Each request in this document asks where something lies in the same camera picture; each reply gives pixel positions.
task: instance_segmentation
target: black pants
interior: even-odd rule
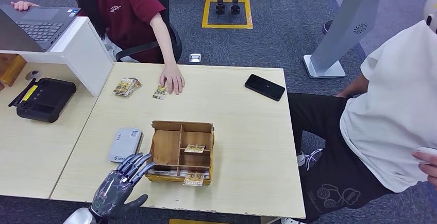
[[[349,149],[340,132],[340,117],[347,99],[334,96],[288,93],[296,152],[302,131],[325,139],[317,163],[300,176],[306,219],[344,207],[358,209],[369,201],[393,193],[385,188]]]

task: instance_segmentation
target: printed graphic on pants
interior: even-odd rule
[[[352,188],[347,188],[340,194],[339,189],[331,184],[323,184],[322,188],[317,190],[317,196],[324,200],[323,206],[327,209],[344,204],[353,205],[358,201],[360,195],[359,191]]]

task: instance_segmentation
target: red t-shirt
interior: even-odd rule
[[[158,0],[97,0],[97,3],[108,27],[106,34],[121,49],[156,41],[149,23],[165,9]],[[159,47],[130,56],[145,63],[162,62]]]

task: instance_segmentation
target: woman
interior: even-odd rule
[[[164,63],[159,79],[167,82],[169,93],[182,92],[185,80],[173,55],[172,41],[160,11],[165,8],[158,0],[76,0],[81,8],[79,15],[88,16],[97,33],[108,38],[121,49],[158,41],[159,48],[132,55],[144,63]],[[30,2],[11,2],[17,10],[37,6]]]

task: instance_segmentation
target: office chair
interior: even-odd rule
[[[169,11],[170,0],[158,0],[158,1],[161,2],[161,4],[165,7],[165,10],[161,11],[161,16],[165,24],[167,24],[167,28],[170,33],[170,39],[172,40],[173,54],[175,56],[176,62],[178,62],[180,55],[182,54],[182,43],[175,28],[170,24],[170,11]],[[121,59],[126,56],[139,53],[145,50],[149,50],[158,46],[159,45],[157,41],[153,41],[144,45],[135,46],[132,48],[122,50],[121,52],[115,55],[115,58],[117,59],[117,62],[122,62]]]

